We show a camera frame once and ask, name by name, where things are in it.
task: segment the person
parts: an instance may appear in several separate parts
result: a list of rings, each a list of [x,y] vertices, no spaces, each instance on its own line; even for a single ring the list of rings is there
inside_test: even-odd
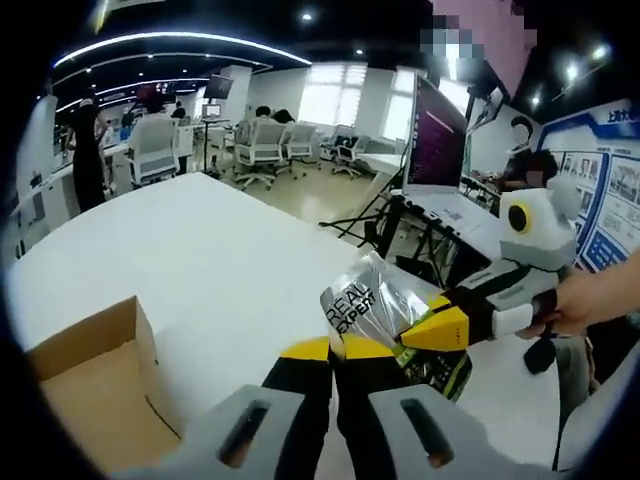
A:
[[[73,185],[80,212],[84,213],[106,201],[100,142],[107,131],[92,95],[80,101],[71,122],[66,145],[73,150]]]
[[[182,119],[187,115],[187,111],[182,107],[182,102],[176,102],[176,109],[171,114],[171,118]]]
[[[160,93],[153,90],[143,100],[147,110],[133,127],[131,136],[127,141],[129,146],[128,155],[134,159],[136,152],[155,152],[173,147],[173,136],[175,126],[171,117],[162,111],[163,98]]]
[[[283,124],[288,124],[296,121],[295,118],[291,116],[289,111],[284,109],[278,110],[273,114],[271,118],[273,118],[276,122]]]
[[[594,378],[593,347],[585,334],[588,327],[640,311],[640,249],[626,262],[598,273],[574,269],[558,285],[556,293],[555,312],[519,336],[540,335],[550,322],[553,322],[554,333],[571,335],[554,341],[560,381],[562,448],[568,452],[558,463],[563,469],[577,463],[595,442],[640,356],[640,344],[636,343],[613,375],[600,386]]]
[[[238,124],[236,130],[236,143],[241,145],[248,145],[251,142],[251,136],[255,132],[256,124],[258,122],[275,122],[271,118],[271,109],[266,106],[260,106],[256,108],[256,116],[251,120],[243,120]]]
[[[549,150],[521,150],[509,160],[499,181],[499,189],[502,193],[525,188],[542,188],[557,174],[558,164]]]
[[[591,325],[640,310],[640,249],[626,262],[599,273],[574,269],[556,292],[556,311],[544,319],[554,322],[555,333],[579,334]],[[544,329],[542,323],[525,333],[535,336]]]
[[[533,153],[529,146],[533,125],[528,118],[520,115],[511,121],[516,146],[509,150],[507,166],[498,181],[500,192],[512,192],[523,188],[536,188],[546,185],[549,178],[558,173],[555,158],[548,150]]]

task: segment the ceiling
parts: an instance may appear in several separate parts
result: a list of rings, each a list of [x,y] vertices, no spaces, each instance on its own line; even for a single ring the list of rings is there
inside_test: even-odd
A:
[[[114,1],[111,4],[116,6],[133,5],[108,12],[98,33],[94,33],[95,21],[87,22],[66,50],[60,52],[60,57],[122,35],[201,32],[248,40],[309,62],[366,61],[373,68],[395,69],[404,65],[447,71],[441,59],[430,55],[428,47],[421,47],[421,38],[428,38],[433,21],[431,4],[425,0]],[[599,19],[599,24],[595,24],[592,20],[578,20],[575,13],[561,15],[551,6],[557,7],[562,0],[516,0],[516,3],[525,9],[527,27],[538,29],[538,46],[531,53],[520,88],[512,100],[515,108],[539,121],[548,121],[616,100],[630,91],[631,77],[625,64],[628,56],[624,55],[629,49],[618,50],[616,44],[607,65],[567,95],[550,102],[566,84],[567,57],[581,58],[597,42],[610,41],[616,36],[613,25],[619,25],[619,21],[607,23],[600,21],[602,16],[595,16]],[[303,13],[309,13],[312,19],[303,21]],[[64,106],[77,100],[92,85],[100,92],[140,81],[205,78],[231,64],[247,65],[254,73],[306,66],[300,59],[255,45],[211,39],[143,38],[96,49],[62,63],[53,69],[52,81],[54,93]],[[464,59],[460,63],[459,80],[480,85],[483,90],[498,82],[486,62]],[[176,87],[187,91],[200,84],[202,82],[189,80]],[[542,101],[534,109],[531,98],[537,92],[542,92]]]

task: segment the human arm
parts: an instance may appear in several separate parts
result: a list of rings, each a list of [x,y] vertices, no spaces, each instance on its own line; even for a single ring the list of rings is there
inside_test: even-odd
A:
[[[67,132],[67,139],[64,142],[64,147],[67,150],[75,150],[75,133],[72,129]]]
[[[99,143],[102,141],[102,137],[104,137],[104,134],[107,132],[107,128],[109,127],[101,112],[98,112],[98,114],[96,115],[96,124],[98,125],[97,140]]]
[[[585,328],[640,309],[640,249],[621,264],[599,273],[576,270],[556,289],[556,311],[545,319],[553,331],[579,334]],[[544,325],[527,329],[526,336],[542,333]]]

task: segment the white office chair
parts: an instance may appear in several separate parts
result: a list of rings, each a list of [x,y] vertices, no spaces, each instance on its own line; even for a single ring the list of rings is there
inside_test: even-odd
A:
[[[285,165],[278,168],[276,171],[276,175],[280,175],[281,173],[291,172],[293,174],[293,179],[297,180],[298,175],[293,170],[293,160],[294,159],[302,159],[309,158],[313,155],[313,151],[311,149],[311,139],[316,132],[316,127],[313,125],[305,125],[303,123],[296,123],[293,128],[289,127],[285,134],[282,137],[282,148],[285,153]],[[318,169],[321,168],[319,162],[302,162],[307,165],[315,164],[318,165]],[[306,177],[307,174],[302,172],[302,176]]]
[[[182,122],[178,122],[178,127],[173,136],[173,155],[178,159],[180,166],[179,174],[187,173],[188,158],[193,156],[193,127],[190,125],[180,126]]]
[[[331,173],[336,174],[340,172],[347,172],[353,180],[354,176],[360,176],[362,173],[354,168],[356,160],[358,160],[358,154],[363,153],[370,138],[366,135],[361,135],[356,140],[353,147],[346,147],[338,145],[337,148],[337,160],[338,165],[333,168]]]
[[[134,188],[173,177],[180,169],[173,151],[174,132],[169,131],[175,128],[173,123],[162,126],[166,131],[160,131],[158,126],[150,127],[140,132],[140,141],[133,149],[133,159],[128,159]]]
[[[256,122],[249,144],[236,143],[234,149],[236,161],[252,169],[275,167],[277,164],[284,163],[281,142],[285,129],[286,125],[280,123]],[[255,181],[263,182],[267,190],[270,190],[275,179],[275,175],[254,171],[238,175],[235,181],[245,181],[242,186],[243,191]]]
[[[320,145],[320,158],[322,160],[332,161],[336,156],[338,145],[341,145],[344,140],[351,140],[354,136],[355,130],[353,127],[346,125],[336,126],[331,138]]]

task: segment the cable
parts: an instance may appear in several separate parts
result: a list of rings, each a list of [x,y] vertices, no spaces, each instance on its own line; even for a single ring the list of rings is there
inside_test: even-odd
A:
[[[427,236],[427,244],[429,246],[429,256],[430,256],[431,264],[433,265],[433,272],[436,276],[436,280],[438,281],[438,286],[440,288],[446,288],[444,282],[442,281],[440,268],[436,263],[435,251],[433,249],[433,228],[431,228],[431,226],[429,226],[428,228],[429,228],[429,235]]]

